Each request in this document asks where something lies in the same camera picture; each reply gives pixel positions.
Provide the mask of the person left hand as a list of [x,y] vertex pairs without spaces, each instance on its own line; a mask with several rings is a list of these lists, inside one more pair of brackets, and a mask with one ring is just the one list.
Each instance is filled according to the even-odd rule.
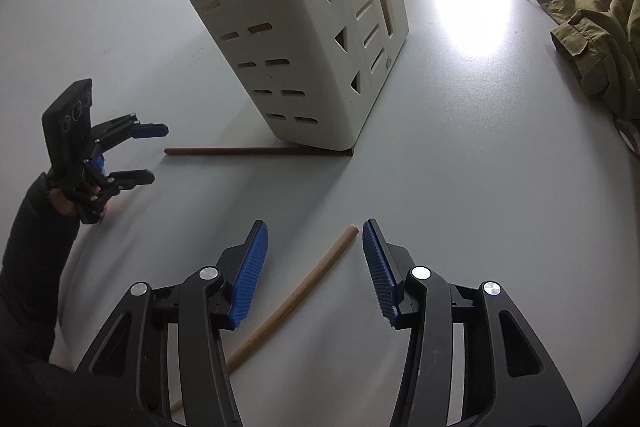
[[65,193],[60,188],[52,188],[47,196],[53,208],[51,221],[56,225],[98,223],[110,211],[116,197],[101,196],[97,187],[93,187],[93,191],[93,195],[79,196]]

